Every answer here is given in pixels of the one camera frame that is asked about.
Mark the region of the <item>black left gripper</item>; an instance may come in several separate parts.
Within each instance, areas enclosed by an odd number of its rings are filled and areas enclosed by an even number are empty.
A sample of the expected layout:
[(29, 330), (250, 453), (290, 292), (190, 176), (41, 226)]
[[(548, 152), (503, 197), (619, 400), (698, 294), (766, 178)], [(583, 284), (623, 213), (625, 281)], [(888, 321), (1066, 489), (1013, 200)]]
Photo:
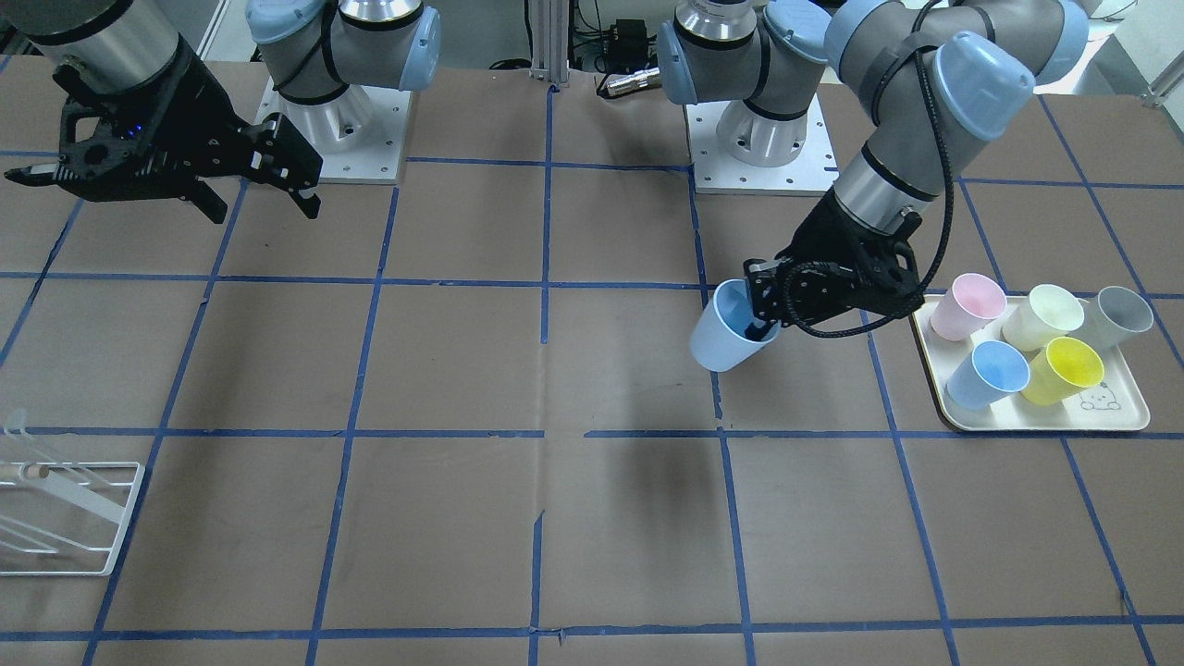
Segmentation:
[(805, 329), (849, 309), (893, 321), (920, 308), (924, 289), (908, 239), (922, 218), (908, 211), (896, 220), (896, 232), (879, 233), (826, 192), (774, 260), (751, 260), (754, 315), (744, 338), (767, 344), (781, 326)]

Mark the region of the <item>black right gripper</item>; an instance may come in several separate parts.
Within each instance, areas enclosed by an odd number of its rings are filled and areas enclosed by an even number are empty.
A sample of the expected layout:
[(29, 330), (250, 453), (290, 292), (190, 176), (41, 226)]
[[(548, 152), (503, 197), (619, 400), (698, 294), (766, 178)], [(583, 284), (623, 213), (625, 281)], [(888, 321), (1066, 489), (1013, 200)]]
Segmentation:
[(204, 178), (245, 177), (283, 190), (317, 219), (323, 159), (290, 119), (238, 117), (215, 76), (178, 38), (173, 58), (143, 84), (97, 92), (72, 64), (54, 69), (67, 90), (54, 184), (85, 201), (180, 198), (215, 225), (229, 204)]

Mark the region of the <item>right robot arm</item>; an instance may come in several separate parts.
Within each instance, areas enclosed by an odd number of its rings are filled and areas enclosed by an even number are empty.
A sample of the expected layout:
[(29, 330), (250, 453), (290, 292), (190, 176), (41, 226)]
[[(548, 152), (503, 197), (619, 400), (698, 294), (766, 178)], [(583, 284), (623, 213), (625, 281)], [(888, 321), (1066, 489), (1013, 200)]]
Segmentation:
[(251, 38), (284, 105), (258, 123), (155, 1), (5, 1), (4, 19), (54, 63), (67, 100), (52, 164), (8, 169), (84, 201), (189, 201), (217, 224), (210, 178), (243, 177), (320, 214), (326, 152), (369, 130), (363, 88), (435, 81), (440, 17), (422, 1), (251, 1)]

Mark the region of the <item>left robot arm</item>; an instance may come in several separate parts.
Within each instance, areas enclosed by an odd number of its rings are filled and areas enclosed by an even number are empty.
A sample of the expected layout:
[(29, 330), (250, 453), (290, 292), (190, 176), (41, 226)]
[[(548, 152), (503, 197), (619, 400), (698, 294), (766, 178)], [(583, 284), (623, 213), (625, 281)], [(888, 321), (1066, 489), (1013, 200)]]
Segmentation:
[(741, 295), (718, 287), (693, 341), (720, 325), (758, 350), (786, 327), (839, 339), (912, 315), (947, 252), (955, 178), (1088, 34), (1075, 1), (678, 4), (656, 43), (673, 103), (726, 101), (800, 128), (832, 68), (874, 126), (790, 244), (745, 261)]

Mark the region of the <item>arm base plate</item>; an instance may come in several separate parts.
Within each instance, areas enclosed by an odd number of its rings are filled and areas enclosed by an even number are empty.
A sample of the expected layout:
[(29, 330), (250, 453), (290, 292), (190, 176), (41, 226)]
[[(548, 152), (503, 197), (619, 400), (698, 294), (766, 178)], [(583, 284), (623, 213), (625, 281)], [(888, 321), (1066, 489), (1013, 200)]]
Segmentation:
[(822, 196), (839, 174), (817, 96), (789, 121), (762, 117), (744, 101), (684, 113), (699, 193)]
[(417, 92), (350, 85), (318, 105), (279, 96), (268, 81), (255, 119), (278, 111), (322, 156), (324, 184), (395, 185)]

